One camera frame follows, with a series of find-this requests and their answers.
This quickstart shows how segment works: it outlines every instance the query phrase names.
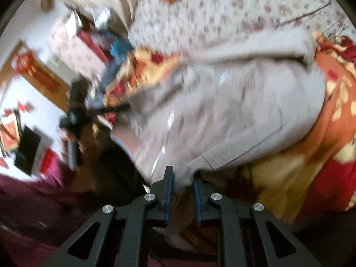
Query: hand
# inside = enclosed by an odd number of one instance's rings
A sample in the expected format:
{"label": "hand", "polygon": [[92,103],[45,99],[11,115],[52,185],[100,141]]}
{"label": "hand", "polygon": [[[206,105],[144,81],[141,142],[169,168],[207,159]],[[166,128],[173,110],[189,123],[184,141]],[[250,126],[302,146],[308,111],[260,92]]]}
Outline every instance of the hand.
{"label": "hand", "polygon": [[[68,158],[68,150],[67,150],[68,142],[76,142],[76,141],[77,138],[72,132],[66,129],[61,130],[60,144],[62,147],[63,157]],[[92,151],[98,152],[98,142],[97,139],[94,137],[91,123],[84,126],[78,144],[79,144],[79,149],[85,155],[90,155],[88,154],[88,152],[92,153]]]}

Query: black bracket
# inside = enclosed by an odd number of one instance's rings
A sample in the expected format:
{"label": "black bracket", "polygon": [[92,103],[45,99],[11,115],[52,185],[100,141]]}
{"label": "black bracket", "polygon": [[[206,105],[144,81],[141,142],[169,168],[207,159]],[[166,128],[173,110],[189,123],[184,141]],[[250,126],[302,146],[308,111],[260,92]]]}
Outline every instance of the black bracket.
{"label": "black bracket", "polygon": [[122,207],[104,206],[76,231],[42,267],[147,266],[149,227],[165,227],[169,220],[173,168],[151,193]]}
{"label": "black bracket", "polygon": [[220,226],[218,267],[322,267],[262,204],[239,205],[200,178],[193,186],[198,223]]}

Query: metal screw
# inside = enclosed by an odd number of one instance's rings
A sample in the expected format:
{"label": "metal screw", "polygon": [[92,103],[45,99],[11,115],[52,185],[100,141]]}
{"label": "metal screw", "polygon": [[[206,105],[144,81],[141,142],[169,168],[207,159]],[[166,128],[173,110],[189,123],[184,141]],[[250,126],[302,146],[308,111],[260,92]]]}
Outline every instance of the metal screw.
{"label": "metal screw", "polygon": [[256,210],[256,211],[263,211],[263,209],[265,208],[261,203],[255,203],[253,205],[253,208]]}
{"label": "metal screw", "polygon": [[111,205],[106,205],[103,207],[104,213],[111,213],[112,211],[113,211],[113,206],[111,206]]}
{"label": "metal screw", "polygon": [[151,194],[151,193],[145,195],[145,200],[146,201],[153,201],[155,198],[156,198],[156,196],[154,194]]}
{"label": "metal screw", "polygon": [[221,194],[215,192],[211,195],[211,198],[214,200],[214,201],[220,201],[223,197]]}

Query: red object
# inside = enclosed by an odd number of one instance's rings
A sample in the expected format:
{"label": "red object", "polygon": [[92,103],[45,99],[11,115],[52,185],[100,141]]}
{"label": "red object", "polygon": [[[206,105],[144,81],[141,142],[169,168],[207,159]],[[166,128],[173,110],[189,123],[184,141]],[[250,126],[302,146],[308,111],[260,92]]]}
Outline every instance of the red object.
{"label": "red object", "polygon": [[329,70],[328,75],[332,80],[335,81],[337,81],[337,79],[339,78],[338,74],[334,70]]}
{"label": "red object", "polygon": [[15,73],[17,74],[28,73],[51,93],[53,93],[56,90],[58,83],[53,81],[53,79],[51,79],[47,74],[43,73],[39,69],[39,67],[33,65],[34,59],[33,59],[33,52],[31,50],[28,50],[26,53],[21,55],[17,54],[16,57],[17,60],[16,60]]}
{"label": "red object", "polygon": [[103,118],[105,118],[109,123],[113,124],[116,118],[116,113],[115,112],[107,112],[101,115]]}
{"label": "red object", "polygon": [[4,151],[14,150],[18,147],[20,137],[18,136],[16,119],[8,122],[6,125],[0,125],[0,132]]}
{"label": "red object", "polygon": [[319,42],[321,51],[328,49],[334,50],[343,59],[356,63],[356,45],[352,43],[352,40],[348,36],[342,36],[343,41],[341,43],[342,47],[346,47],[345,51],[340,51],[334,47],[334,44],[329,41]]}
{"label": "red object", "polygon": [[109,94],[123,95],[125,92],[126,92],[125,83],[120,81],[119,85],[116,86],[116,88],[113,91],[111,91]]}
{"label": "red object", "polygon": [[54,159],[58,159],[58,155],[51,150],[50,148],[46,149],[46,152],[44,154],[43,157],[43,161],[40,167],[40,173],[41,174],[45,174],[47,172],[47,170],[49,169],[49,167],[52,165],[52,162]]}
{"label": "red object", "polygon": [[300,215],[345,211],[356,190],[355,166],[328,160],[309,186]]}
{"label": "red object", "polygon": [[109,63],[111,60],[110,56],[107,55],[99,46],[94,44],[90,33],[81,30],[77,36],[100,58],[101,61]]}
{"label": "red object", "polygon": [[33,53],[32,51],[27,51],[24,54],[16,54],[16,67],[15,67],[15,73],[20,74],[23,72],[28,72],[31,70],[31,67],[33,65]]}
{"label": "red object", "polygon": [[4,109],[5,117],[8,117],[10,114],[12,114],[12,109]]}
{"label": "red object", "polygon": [[23,104],[19,101],[17,101],[17,107],[19,108],[19,110],[21,110],[22,112],[26,112],[26,108],[23,106]]}
{"label": "red object", "polygon": [[156,63],[156,64],[159,64],[159,63],[162,63],[163,61],[165,61],[164,57],[155,53],[155,54],[152,54],[151,55],[151,61],[153,63]]}
{"label": "red object", "polygon": [[0,167],[8,169],[8,164],[4,160],[4,158],[0,158]]}

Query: floral bedspread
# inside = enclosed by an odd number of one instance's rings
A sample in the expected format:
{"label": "floral bedspread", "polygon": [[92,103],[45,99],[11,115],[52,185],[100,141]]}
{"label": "floral bedspread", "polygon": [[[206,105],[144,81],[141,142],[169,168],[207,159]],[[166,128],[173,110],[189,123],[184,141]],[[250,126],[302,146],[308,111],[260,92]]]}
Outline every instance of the floral bedspread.
{"label": "floral bedspread", "polygon": [[300,25],[356,38],[335,0],[140,0],[129,40],[135,47],[172,53],[250,31]]}

